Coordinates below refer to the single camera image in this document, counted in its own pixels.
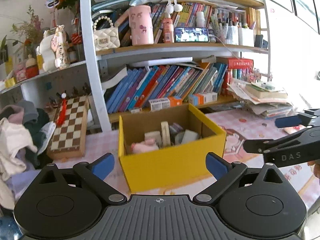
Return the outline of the white cartoon wrist watch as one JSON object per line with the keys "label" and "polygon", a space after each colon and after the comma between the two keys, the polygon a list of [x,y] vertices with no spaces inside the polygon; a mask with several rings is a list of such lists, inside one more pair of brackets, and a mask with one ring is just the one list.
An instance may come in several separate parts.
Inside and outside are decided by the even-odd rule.
{"label": "white cartoon wrist watch", "polygon": [[170,129],[167,121],[161,122],[161,129],[163,147],[171,146]]}

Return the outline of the white plush toy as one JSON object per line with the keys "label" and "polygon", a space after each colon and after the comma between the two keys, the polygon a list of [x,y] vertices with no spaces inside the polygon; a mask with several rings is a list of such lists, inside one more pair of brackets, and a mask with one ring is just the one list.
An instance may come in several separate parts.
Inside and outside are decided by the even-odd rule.
{"label": "white plush toy", "polygon": [[152,131],[144,134],[145,140],[154,139],[158,144],[162,142],[162,137],[160,131]]}

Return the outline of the white usb charger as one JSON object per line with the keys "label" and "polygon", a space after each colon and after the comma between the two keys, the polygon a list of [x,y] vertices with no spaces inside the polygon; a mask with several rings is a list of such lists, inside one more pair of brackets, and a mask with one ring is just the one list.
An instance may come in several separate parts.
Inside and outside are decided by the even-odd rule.
{"label": "white usb charger", "polygon": [[186,129],[175,136],[175,145],[187,144],[189,142],[196,141],[199,138],[200,135],[198,133]]}

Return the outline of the purple toy car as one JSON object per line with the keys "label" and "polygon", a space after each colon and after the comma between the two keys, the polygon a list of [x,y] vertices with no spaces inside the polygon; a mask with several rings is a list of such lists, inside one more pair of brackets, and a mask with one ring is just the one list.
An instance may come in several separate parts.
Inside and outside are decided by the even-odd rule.
{"label": "purple toy car", "polygon": [[170,138],[175,139],[178,133],[184,132],[184,128],[177,123],[169,125]]}

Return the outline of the pink cartoon table mat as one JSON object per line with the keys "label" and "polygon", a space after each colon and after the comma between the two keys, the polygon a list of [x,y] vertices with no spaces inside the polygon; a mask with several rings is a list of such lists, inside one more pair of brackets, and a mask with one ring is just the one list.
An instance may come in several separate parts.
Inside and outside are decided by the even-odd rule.
{"label": "pink cartoon table mat", "polygon": [[[218,124],[226,131],[226,146],[224,158],[228,162],[235,160],[246,163],[249,167],[262,167],[263,157],[259,154],[248,154],[243,150],[242,144],[245,139],[277,139],[286,135],[286,132],[277,129],[273,120],[264,120],[242,110],[230,110],[207,115],[210,120]],[[92,162],[107,152],[118,154],[118,130],[105,133],[90,134],[86,137],[86,152],[83,158],[58,160],[59,168],[70,168],[80,161]],[[299,193],[300,197],[311,209],[319,198],[319,180],[313,175],[312,167],[307,164],[299,164],[281,168],[285,178]],[[188,182],[178,188],[153,188],[150,194],[189,194],[204,189],[214,182],[212,175],[208,174],[203,179]]]}

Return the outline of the stack of papers and books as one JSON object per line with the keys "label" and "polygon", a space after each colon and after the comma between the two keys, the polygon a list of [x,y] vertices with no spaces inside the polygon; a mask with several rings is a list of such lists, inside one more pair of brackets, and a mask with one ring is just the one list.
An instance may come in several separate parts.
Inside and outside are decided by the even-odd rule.
{"label": "stack of papers and books", "polygon": [[255,115],[265,119],[287,116],[293,109],[288,94],[268,82],[246,82],[233,79],[227,91]]}

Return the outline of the yellow cardboard box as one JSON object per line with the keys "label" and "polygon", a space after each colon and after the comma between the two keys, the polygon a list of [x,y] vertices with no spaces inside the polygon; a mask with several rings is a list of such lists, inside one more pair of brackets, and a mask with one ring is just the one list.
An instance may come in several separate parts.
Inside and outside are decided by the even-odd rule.
{"label": "yellow cardboard box", "polygon": [[[134,153],[132,143],[142,142],[147,132],[160,131],[161,123],[179,124],[196,132],[199,140]],[[155,112],[119,117],[118,156],[132,193],[173,189],[209,177],[205,158],[213,152],[223,156],[226,132],[193,105],[180,105]]]}

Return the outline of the red tassel ornament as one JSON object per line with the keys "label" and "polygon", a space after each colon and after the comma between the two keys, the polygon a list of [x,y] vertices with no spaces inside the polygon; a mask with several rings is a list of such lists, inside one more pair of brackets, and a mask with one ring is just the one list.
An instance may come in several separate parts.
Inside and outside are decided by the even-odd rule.
{"label": "red tassel ornament", "polygon": [[66,110],[67,110],[67,95],[66,93],[62,93],[61,94],[61,99],[62,99],[62,103],[61,103],[61,110],[59,111],[59,116],[56,120],[56,125],[57,126],[62,126],[65,118],[66,118]]}

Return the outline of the pink plush toy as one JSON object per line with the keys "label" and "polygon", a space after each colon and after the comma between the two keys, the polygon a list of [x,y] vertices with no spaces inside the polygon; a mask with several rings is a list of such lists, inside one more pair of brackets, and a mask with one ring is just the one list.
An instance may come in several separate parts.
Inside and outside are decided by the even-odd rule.
{"label": "pink plush toy", "polygon": [[131,144],[131,151],[134,154],[151,152],[156,150],[159,150],[159,147],[155,139],[148,139],[146,141]]}

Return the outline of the orange white medicine box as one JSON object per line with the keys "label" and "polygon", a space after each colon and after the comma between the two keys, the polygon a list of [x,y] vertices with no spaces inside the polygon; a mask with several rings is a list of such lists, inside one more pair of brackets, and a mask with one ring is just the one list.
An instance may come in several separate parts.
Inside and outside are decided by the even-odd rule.
{"label": "orange white medicine box", "polygon": [[182,104],[182,99],[178,96],[159,98],[149,100],[150,111],[160,111],[170,107],[176,107]]}

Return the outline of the white pen holder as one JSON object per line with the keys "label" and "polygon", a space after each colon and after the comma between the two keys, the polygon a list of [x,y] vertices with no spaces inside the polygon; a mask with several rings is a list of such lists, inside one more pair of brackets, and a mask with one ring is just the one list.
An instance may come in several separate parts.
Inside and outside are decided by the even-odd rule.
{"label": "white pen holder", "polygon": [[253,47],[254,31],[249,28],[238,28],[239,45]]}

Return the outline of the white quilted pearl handbag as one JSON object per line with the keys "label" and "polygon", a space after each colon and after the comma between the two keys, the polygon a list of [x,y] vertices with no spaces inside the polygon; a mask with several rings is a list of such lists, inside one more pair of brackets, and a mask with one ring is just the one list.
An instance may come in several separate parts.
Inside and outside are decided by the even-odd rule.
{"label": "white quilted pearl handbag", "polygon": [[107,15],[93,19],[93,40],[96,51],[109,50],[120,47],[118,27]]}

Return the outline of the smartphone on shelf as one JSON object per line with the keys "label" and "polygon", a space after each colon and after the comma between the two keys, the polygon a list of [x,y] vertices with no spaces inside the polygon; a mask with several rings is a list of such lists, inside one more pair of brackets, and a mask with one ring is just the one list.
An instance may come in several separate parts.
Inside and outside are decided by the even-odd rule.
{"label": "smartphone on shelf", "polygon": [[198,27],[177,27],[174,29],[175,42],[209,42],[207,28]]}

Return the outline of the white metal bookshelf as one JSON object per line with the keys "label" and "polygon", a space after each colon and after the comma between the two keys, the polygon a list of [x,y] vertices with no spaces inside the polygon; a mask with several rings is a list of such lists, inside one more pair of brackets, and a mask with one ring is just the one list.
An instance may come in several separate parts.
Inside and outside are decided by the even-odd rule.
{"label": "white metal bookshelf", "polygon": [[[111,123],[103,102],[102,86],[99,70],[111,70],[124,64],[135,63],[150,59],[168,57],[191,56],[200,61],[219,52],[226,52],[227,48],[220,43],[161,43],[146,46],[124,47],[105,52],[96,52],[93,43],[93,31],[89,22],[92,3],[105,0],[80,0],[81,25],[84,28],[83,42],[89,81],[93,92],[93,101],[97,117],[95,124],[106,132],[111,130]],[[239,8],[263,9],[265,2],[255,0],[212,0],[215,3],[237,6]],[[8,37],[10,27],[14,22],[21,22],[26,17],[28,7],[32,7],[40,18],[47,24],[51,23],[49,10],[45,7],[45,0],[1,0],[1,37]]]}

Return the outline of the pink bottle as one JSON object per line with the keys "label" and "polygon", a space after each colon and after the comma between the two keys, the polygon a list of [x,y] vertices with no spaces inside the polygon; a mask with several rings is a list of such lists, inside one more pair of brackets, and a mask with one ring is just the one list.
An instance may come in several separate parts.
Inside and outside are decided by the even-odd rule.
{"label": "pink bottle", "polygon": [[169,13],[163,19],[163,42],[174,43],[174,25]]}

